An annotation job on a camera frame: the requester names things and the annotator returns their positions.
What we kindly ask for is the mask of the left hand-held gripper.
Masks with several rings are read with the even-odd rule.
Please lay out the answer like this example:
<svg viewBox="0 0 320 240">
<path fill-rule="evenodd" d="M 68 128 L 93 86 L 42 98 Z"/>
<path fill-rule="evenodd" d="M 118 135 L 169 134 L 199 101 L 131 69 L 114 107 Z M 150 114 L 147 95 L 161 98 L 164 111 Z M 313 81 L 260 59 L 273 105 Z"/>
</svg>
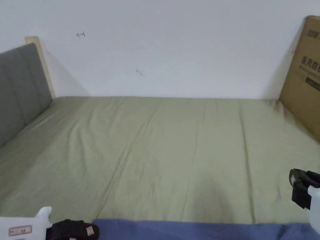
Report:
<svg viewBox="0 0 320 240">
<path fill-rule="evenodd" d="M 42 207 L 35 217 L 0 217 L 1 240 L 45 240 L 51 227 L 52 240 L 98 240 L 99 227 L 83 220 L 65 219 L 51 224 L 52 207 Z"/>
</svg>

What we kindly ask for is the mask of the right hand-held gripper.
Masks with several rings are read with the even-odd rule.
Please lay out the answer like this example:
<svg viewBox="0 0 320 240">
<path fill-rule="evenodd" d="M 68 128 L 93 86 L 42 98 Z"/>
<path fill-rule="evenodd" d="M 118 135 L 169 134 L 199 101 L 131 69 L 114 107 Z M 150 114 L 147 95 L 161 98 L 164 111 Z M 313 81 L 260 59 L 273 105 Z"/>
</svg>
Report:
<svg viewBox="0 0 320 240">
<path fill-rule="evenodd" d="M 307 212 L 310 225 L 320 224 L 320 174 L 291 169 L 292 201 Z"/>
</svg>

